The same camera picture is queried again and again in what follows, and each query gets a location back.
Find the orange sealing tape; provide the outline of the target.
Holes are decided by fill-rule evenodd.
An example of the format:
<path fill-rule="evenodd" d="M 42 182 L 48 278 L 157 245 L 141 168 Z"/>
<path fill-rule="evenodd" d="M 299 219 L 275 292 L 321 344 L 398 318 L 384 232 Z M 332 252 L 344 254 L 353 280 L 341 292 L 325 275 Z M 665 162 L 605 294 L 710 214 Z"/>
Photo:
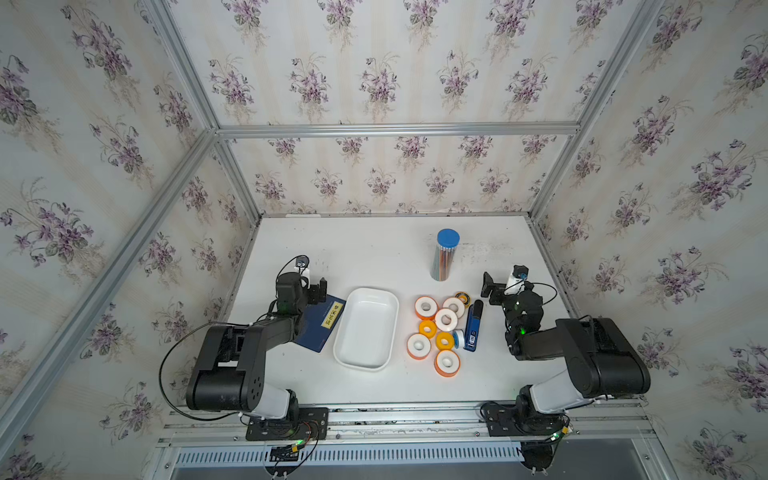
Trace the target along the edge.
<path fill-rule="evenodd" d="M 455 311 L 450 308 L 442 308 L 437 311 L 434 322 L 437 328 L 443 332 L 452 332 L 458 325 L 459 317 Z"/>
<path fill-rule="evenodd" d="M 407 354 L 415 360 L 426 359 L 431 352 L 431 340 L 421 333 L 410 335 L 406 342 Z"/>
<path fill-rule="evenodd" d="M 440 350 L 434 359 L 434 368 L 440 376 L 452 378 L 461 368 L 460 357 L 453 350 Z"/>
<path fill-rule="evenodd" d="M 414 304 L 414 310 L 419 319 L 433 320 L 439 307 L 437 302 L 430 296 L 419 297 Z"/>
<path fill-rule="evenodd" d="M 461 319 L 466 312 L 465 303 L 457 297 L 446 298 L 442 303 L 442 308 L 454 312 L 458 319 Z"/>

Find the white storage box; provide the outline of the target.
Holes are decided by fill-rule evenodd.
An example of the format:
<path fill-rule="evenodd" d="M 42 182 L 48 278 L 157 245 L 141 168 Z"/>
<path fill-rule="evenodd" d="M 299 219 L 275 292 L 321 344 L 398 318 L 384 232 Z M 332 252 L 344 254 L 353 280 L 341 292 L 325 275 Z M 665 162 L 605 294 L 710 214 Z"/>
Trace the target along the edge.
<path fill-rule="evenodd" d="M 346 301 L 333 346 L 342 366 L 378 372 L 391 358 L 399 314 L 399 300 L 391 292 L 361 287 Z"/>

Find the orange sealing tape bottom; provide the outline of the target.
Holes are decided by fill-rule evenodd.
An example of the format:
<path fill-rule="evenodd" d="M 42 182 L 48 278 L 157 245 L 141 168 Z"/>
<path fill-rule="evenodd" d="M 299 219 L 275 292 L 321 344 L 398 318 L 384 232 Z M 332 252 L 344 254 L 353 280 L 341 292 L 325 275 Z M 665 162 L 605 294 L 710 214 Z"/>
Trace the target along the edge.
<path fill-rule="evenodd" d="M 434 368 L 440 376 L 452 378 L 461 368 L 460 357 L 453 350 L 440 350 L 434 359 Z"/>

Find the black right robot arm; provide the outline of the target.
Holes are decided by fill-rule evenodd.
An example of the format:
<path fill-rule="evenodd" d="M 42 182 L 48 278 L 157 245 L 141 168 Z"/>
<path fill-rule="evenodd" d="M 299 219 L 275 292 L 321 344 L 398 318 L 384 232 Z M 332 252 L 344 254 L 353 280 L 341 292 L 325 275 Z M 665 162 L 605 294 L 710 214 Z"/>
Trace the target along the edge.
<path fill-rule="evenodd" d="M 519 424 L 550 420 L 599 397 L 643 395 L 651 386 L 648 367 L 610 318 L 563 318 L 541 327 L 545 301 L 517 267 L 513 281 L 502 284 L 485 272 L 480 296 L 504 315 L 506 345 L 518 361 L 561 358 L 565 370 L 520 389 L 512 417 Z"/>

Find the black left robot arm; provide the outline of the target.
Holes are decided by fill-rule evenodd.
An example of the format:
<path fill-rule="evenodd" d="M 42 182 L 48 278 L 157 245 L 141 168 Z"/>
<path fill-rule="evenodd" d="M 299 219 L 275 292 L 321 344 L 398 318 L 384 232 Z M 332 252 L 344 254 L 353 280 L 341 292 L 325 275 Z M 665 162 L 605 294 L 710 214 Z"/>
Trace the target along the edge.
<path fill-rule="evenodd" d="M 190 330 L 167 351 L 158 367 L 158 386 L 166 404 L 177 414 L 204 422 L 195 411 L 217 412 L 211 422 L 239 415 L 265 420 L 298 421 L 295 393 L 266 381 L 267 353 L 294 342 L 305 330 L 308 308 L 327 300 L 327 280 L 313 284 L 306 276 L 307 255 L 292 257 L 275 277 L 275 296 L 267 310 L 253 322 L 211 322 Z M 185 340 L 205 332 L 196 363 L 188 377 L 184 412 L 168 396 L 164 367 Z"/>

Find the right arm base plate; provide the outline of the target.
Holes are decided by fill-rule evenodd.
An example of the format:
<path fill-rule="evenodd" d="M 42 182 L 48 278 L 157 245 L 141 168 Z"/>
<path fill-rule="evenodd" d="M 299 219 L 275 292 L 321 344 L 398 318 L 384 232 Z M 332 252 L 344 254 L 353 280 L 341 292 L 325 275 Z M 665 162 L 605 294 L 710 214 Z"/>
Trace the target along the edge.
<path fill-rule="evenodd" d="M 564 413 L 542 414 L 525 403 L 483 403 L 480 417 L 491 437 L 546 437 L 558 439 L 568 432 L 570 418 Z"/>

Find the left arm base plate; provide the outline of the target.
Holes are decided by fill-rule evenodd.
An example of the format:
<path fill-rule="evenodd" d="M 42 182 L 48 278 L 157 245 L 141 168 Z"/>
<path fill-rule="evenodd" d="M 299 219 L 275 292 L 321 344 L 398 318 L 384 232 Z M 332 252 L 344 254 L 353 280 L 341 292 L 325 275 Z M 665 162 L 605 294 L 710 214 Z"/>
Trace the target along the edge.
<path fill-rule="evenodd" d="M 260 419 L 248 422 L 247 441 L 314 441 L 327 437 L 330 410 L 325 407 L 300 407 L 294 418 Z"/>

